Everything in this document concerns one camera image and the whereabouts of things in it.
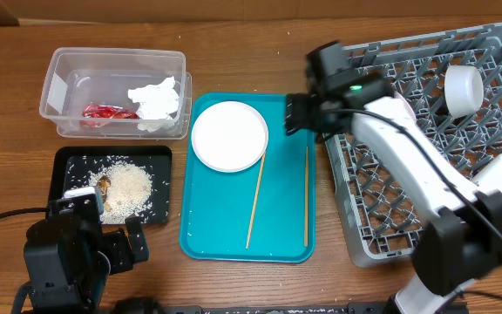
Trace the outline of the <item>pile of white rice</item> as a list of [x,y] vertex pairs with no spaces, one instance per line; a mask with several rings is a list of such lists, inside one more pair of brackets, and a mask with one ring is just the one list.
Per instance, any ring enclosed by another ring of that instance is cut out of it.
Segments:
[[102,176],[111,180],[107,190],[110,212],[100,216],[104,225],[123,224],[138,216],[146,224],[165,224],[169,216],[171,158],[167,155],[78,155],[66,162],[63,190],[94,186]]

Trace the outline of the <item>black rectangular tray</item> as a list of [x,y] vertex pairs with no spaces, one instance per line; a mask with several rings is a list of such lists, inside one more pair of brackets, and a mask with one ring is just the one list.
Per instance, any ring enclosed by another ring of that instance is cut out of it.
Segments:
[[167,155],[171,158],[172,152],[168,147],[63,147],[58,150],[54,160],[53,173],[49,199],[51,201],[60,199],[63,190],[66,162],[72,156],[78,155]]

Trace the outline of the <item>pink bowl with rice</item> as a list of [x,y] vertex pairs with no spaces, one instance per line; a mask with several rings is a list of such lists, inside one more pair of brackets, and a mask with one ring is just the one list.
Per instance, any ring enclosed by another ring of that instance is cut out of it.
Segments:
[[416,115],[413,112],[412,107],[404,96],[398,92],[394,93],[393,97],[393,116],[399,119],[407,120],[409,123],[415,123],[417,121]]

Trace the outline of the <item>small white cup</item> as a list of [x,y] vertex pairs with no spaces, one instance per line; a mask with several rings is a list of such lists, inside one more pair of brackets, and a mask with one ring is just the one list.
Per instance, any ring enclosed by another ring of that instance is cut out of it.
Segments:
[[495,157],[488,165],[479,171],[472,179],[478,190],[486,195],[496,191],[502,193],[502,154]]

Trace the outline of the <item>clear plastic waste bin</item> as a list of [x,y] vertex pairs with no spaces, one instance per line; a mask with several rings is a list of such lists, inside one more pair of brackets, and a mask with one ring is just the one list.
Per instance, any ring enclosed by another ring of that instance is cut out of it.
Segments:
[[[174,76],[179,108],[174,125],[149,133],[140,131],[144,119],[92,119],[107,122],[97,128],[81,126],[88,105],[120,106],[136,112],[138,103],[127,97],[130,89],[157,85]],[[187,136],[192,106],[192,78],[180,51],[129,48],[63,47],[55,50],[45,75],[39,114],[70,138],[181,140]]]

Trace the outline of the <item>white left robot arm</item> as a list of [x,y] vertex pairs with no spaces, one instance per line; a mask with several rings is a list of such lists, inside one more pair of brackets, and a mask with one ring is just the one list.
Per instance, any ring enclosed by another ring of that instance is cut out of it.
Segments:
[[27,230],[24,260],[30,280],[18,290],[11,311],[97,313],[109,276],[127,272],[149,258],[139,218],[124,229],[103,232],[97,222],[77,216],[51,217]]

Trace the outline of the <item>brown food scrap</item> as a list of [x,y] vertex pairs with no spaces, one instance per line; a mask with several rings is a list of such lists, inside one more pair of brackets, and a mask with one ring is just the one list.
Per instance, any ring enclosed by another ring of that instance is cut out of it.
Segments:
[[111,180],[104,175],[98,179],[97,186],[102,196],[105,212],[110,212],[112,209],[110,204],[107,202],[107,190],[111,186]]

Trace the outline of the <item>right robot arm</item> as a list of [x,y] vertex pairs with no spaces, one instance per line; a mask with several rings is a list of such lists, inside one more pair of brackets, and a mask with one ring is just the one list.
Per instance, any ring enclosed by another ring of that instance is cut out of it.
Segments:
[[424,232],[411,255],[415,276],[387,313],[436,313],[502,266],[502,155],[483,182],[466,179],[417,126],[410,106],[378,74],[313,83],[286,97],[287,134],[351,133],[411,199]]

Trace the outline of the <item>large white plate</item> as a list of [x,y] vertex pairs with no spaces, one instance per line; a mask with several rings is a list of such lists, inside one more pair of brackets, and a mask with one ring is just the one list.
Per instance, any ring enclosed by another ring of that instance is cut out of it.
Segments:
[[198,159],[222,173],[252,167],[266,152],[268,126],[252,106],[223,101],[201,113],[193,124],[191,144]]

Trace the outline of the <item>grey-green bowl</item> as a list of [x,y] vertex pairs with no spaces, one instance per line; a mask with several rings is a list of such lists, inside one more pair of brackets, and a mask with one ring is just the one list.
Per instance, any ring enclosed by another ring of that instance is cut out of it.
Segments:
[[483,104],[484,85],[475,66],[450,65],[444,77],[444,98],[453,119],[476,113]]

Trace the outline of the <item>crumpled white paper napkin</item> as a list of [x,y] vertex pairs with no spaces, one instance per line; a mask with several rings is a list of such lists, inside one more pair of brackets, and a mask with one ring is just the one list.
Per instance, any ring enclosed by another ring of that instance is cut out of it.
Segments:
[[138,123],[137,128],[140,131],[153,133],[173,127],[173,114],[179,108],[180,99],[174,87],[175,79],[171,76],[157,85],[146,85],[127,92],[128,99],[139,104],[136,111],[139,119],[152,121],[152,123]]

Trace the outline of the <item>teal serving tray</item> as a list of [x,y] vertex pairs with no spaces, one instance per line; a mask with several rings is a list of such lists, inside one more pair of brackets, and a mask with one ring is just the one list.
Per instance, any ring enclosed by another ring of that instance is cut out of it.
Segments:
[[[194,259],[301,263],[315,248],[315,135],[301,130],[287,136],[286,100],[277,94],[211,92],[193,104],[197,119],[222,101],[240,101],[266,120],[269,140],[249,248],[248,225],[261,160],[237,173],[204,165],[192,148],[180,218],[180,246]],[[309,147],[309,246],[304,239],[305,151]]]

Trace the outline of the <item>wooden chopstick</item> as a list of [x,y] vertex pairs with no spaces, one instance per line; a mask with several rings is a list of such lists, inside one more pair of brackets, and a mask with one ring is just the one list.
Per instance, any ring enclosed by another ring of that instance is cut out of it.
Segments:
[[305,174],[304,174],[304,247],[309,246],[309,147],[305,151]]
[[254,218],[255,218],[256,208],[257,208],[257,204],[258,204],[259,193],[260,193],[260,189],[261,189],[261,179],[262,179],[262,174],[263,174],[265,160],[266,160],[266,152],[261,157],[260,169],[259,169],[259,173],[258,173],[258,176],[257,176],[256,187],[255,187],[255,192],[254,192],[254,202],[253,202],[252,212],[251,212],[251,216],[250,216],[250,220],[249,220],[249,225],[248,225],[248,234],[247,234],[247,240],[246,240],[246,249],[249,248],[250,240],[251,240],[251,236],[252,236],[252,232],[253,232]]

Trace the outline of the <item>red foil snack wrapper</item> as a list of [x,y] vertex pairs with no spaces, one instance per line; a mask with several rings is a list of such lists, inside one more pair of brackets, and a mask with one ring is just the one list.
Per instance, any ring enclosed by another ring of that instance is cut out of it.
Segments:
[[84,118],[90,120],[81,120],[81,126],[88,126],[92,128],[102,127],[107,125],[107,122],[98,122],[92,119],[138,119],[139,116],[136,112],[127,110],[120,106],[108,105],[88,105],[82,112]]

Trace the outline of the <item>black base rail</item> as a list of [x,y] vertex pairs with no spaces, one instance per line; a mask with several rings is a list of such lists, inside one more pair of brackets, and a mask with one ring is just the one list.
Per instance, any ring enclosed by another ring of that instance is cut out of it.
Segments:
[[389,302],[350,302],[346,305],[269,306],[202,308],[191,306],[162,306],[155,299],[140,297],[117,302],[111,309],[99,313],[166,313],[166,314],[381,314]]

